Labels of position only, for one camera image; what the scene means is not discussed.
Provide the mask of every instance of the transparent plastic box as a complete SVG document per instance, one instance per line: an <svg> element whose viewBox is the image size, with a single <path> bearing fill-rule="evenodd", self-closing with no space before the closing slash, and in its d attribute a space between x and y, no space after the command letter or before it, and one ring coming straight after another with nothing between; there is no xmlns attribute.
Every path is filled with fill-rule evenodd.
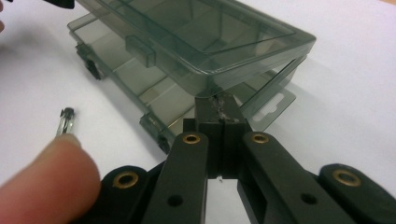
<svg viewBox="0 0 396 224"><path fill-rule="evenodd" d="M251 123L261 123L253 127L265 128L270 122L255 114L315 42L235 1L78 1L91 12L69 24L78 54L96 78L111 77L139 105L146 130L170 142L182 120L194 117L194 97L222 91L235 96ZM282 94L286 108L293 97Z"/></svg>

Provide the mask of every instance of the fingertip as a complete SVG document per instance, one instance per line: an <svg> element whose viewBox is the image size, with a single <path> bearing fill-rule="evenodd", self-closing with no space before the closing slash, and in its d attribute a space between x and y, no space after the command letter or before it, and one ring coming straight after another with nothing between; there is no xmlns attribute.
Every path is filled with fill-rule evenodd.
<svg viewBox="0 0 396 224"><path fill-rule="evenodd" d="M0 189L0 220L67 223L93 205L99 190L91 157L73 135L60 136Z"/></svg>

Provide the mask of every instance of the white background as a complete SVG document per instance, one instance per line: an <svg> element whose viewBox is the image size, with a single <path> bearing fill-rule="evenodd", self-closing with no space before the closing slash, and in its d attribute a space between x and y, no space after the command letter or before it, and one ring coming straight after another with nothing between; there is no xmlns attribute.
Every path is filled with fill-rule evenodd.
<svg viewBox="0 0 396 224"><path fill-rule="evenodd" d="M396 196L396 6L375 0L243 0L317 37L289 84L297 100L267 129L307 170L340 162ZM142 113L111 80L96 81L66 24L87 13L40 0L4 3L0 20L0 184L54 137L61 109L101 176L150 169L165 156ZM209 182L207 223L247 223L233 181Z"/></svg>

